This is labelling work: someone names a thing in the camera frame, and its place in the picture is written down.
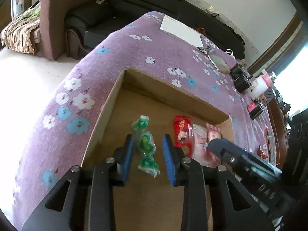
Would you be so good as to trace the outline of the red snack packet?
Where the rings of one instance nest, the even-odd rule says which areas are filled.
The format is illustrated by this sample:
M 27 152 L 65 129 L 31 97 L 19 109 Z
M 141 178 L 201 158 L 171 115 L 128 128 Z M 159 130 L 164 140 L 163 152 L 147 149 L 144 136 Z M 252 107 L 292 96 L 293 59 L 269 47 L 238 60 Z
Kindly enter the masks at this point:
M 180 148 L 186 157 L 191 157 L 193 152 L 191 118 L 184 115 L 175 115 L 173 127 L 175 146 Z

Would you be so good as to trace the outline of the cardboard box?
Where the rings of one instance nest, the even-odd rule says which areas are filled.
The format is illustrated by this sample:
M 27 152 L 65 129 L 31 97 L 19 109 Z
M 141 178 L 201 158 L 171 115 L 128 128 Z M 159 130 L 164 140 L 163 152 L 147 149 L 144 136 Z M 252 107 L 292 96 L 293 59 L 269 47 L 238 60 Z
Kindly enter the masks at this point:
M 164 163 L 162 138 L 174 136 L 175 115 L 190 116 L 198 125 L 217 125 L 222 136 L 233 141 L 231 119 L 227 114 L 198 97 L 135 68 L 122 71 L 103 103 L 89 139 L 83 168 L 97 165 L 110 157 L 131 134 L 131 124 L 141 115 L 148 116 L 149 131 L 156 145 L 155 160 L 160 175 L 153 177 L 138 169 L 135 152 L 128 182 L 114 187 L 114 212 L 117 230 L 179 230 L 184 188 L 173 187 Z

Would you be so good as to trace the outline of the pink My Melody candy packet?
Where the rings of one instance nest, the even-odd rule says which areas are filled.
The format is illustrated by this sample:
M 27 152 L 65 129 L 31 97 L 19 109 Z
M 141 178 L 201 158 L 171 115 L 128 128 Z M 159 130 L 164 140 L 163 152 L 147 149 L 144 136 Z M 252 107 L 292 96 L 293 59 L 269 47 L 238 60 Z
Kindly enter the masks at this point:
M 209 123 L 206 123 L 206 128 L 207 128 L 207 147 L 206 147 L 206 161 L 207 161 L 207 166 L 215 168 L 220 164 L 220 159 L 217 157 L 214 153 L 212 153 L 208 146 L 211 140 L 214 139 L 220 139 L 221 138 L 221 130 L 220 128 L 211 125 Z

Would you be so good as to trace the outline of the green candy packet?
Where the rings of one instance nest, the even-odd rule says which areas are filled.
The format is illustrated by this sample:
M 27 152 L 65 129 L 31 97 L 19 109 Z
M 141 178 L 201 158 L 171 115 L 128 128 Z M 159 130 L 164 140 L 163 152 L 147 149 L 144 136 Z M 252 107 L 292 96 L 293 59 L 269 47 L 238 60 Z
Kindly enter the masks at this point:
M 160 175 L 160 169 L 154 158 L 156 145 L 152 133 L 148 130 L 149 120 L 149 116 L 141 115 L 132 123 L 131 129 L 135 135 L 135 147 L 141 156 L 138 169 L 156 178 Z

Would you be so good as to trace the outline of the black sofa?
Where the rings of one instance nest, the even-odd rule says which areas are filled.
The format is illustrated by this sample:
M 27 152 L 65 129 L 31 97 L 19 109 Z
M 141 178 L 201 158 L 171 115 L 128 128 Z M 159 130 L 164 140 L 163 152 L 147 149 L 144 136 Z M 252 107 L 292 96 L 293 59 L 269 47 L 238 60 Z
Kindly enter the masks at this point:
M 93 0 L 69 10 L 65 16 L 67 55 L 81 59 L 111 33 L 148 12 L 160 12 L 200 31 L 222 50 L 245 57 L 245 43 L 235 31 L 185 0 Z

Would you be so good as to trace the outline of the white paper sheet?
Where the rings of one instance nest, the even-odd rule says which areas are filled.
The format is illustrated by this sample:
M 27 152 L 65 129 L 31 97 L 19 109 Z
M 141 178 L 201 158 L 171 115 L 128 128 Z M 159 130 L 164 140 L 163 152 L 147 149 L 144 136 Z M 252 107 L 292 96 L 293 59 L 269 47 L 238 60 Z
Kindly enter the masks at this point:
M 164 16 L 160 30 L 196 48 L 204 46 L 200 33 L 168 15 Z

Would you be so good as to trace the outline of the black cylinder device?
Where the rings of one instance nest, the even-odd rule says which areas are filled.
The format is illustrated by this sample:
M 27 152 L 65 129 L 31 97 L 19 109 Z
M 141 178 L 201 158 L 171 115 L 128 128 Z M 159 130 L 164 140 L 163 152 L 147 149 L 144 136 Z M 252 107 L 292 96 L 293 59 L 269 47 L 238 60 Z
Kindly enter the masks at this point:
M 246 76 L 244 74 L 239 75 L 239 77 L 234 81 L 234 87 L 238 93 L 245 92 L 248 88 L 252 86 L 253 75 Z
M 230 75 L 233 80 L 237 80 L 241 75 L 247 76 L 247 64 L 244 59 L 236 60 L 236 64 L 230 69 Z

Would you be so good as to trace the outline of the white translucent cup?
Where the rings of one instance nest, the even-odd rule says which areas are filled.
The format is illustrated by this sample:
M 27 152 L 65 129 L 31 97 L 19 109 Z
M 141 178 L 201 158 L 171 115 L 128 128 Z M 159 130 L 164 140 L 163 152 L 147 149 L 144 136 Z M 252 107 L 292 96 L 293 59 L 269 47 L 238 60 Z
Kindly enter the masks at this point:
M 252 100 L 258 99 L 267 90 L 268 86 L 263 78 L 259 76 L 253 80 L 252 85 L 247 89 L 247 93 Z

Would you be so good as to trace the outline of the purple floral tablecloth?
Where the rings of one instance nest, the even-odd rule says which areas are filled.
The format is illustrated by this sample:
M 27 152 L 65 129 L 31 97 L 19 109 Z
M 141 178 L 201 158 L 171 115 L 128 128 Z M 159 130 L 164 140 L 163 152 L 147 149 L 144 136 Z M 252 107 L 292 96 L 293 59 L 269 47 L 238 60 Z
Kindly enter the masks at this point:
M 267 151 L 268 112 L 251 119 L 251 99 L 237 92 L 232 78 L 213 60 L 162 32 L 163 14 L 149 12 L 115 31 L 86 55 L 61 82 L 38 121 L 16 177 L 13 220 L 20 229 L 48 191 L 84 158 L 104 104 L 122 71 L 129 67 L 183 89 L 229 115 L 235 144 Z

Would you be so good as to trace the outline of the white pink snack packet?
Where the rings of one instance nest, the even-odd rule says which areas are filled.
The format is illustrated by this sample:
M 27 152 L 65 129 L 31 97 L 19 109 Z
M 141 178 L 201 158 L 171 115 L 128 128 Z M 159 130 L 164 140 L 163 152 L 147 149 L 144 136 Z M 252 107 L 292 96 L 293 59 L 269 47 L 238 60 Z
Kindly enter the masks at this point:
M 199 162 L 202 166 L 209 166 L 207 158 L 207 128 L 198 124 L 193 124 L 194 146 L 192 158 Z

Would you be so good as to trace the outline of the pink water bottle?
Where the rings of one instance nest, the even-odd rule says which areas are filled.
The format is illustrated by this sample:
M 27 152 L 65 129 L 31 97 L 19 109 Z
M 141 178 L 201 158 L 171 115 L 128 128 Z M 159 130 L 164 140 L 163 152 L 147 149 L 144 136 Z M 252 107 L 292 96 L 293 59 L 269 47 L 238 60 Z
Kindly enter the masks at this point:
M 267 85 L 268 88 L 272 88 L 273 91 L 276 91 L 275 87 L 275 81 L 277 79 L 277 75 L 275 74 L 274 71 L 267 72 L 266 69 L 262 70 L 261 77 L 263 78 L 265 84 Z

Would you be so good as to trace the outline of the patterned blanket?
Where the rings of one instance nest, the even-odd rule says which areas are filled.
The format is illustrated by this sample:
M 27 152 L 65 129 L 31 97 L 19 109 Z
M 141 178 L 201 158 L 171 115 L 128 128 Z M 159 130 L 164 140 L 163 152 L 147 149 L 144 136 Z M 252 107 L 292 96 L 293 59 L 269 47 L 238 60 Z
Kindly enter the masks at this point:
M 1 31 L 1 44 L 13 51 L 35 54 L 31 32 L 40 25 L 40 3 L 28 8 Z

